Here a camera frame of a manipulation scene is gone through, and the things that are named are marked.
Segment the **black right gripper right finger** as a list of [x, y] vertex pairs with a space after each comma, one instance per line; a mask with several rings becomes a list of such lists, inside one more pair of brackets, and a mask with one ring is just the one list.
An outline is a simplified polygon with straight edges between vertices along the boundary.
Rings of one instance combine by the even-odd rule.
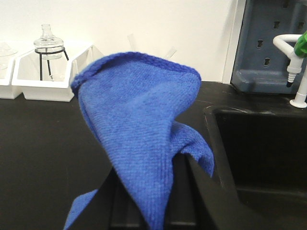
[[173, 173], [174, 179], [166, 210], [165, 229], [195, 230], [197, 219], [183, 154], [178, 154], [173, 158]]

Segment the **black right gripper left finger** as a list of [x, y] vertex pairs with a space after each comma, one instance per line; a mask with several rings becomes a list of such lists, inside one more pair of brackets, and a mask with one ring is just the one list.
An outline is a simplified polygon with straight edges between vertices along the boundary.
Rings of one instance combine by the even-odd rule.
[[112, 203], [110, 230], [145, 230], [146, 224], [143, 217], [129, 195], [126, 188], [118, 178], [114, 169], [111, 170], [115, 176], [116, 188]]

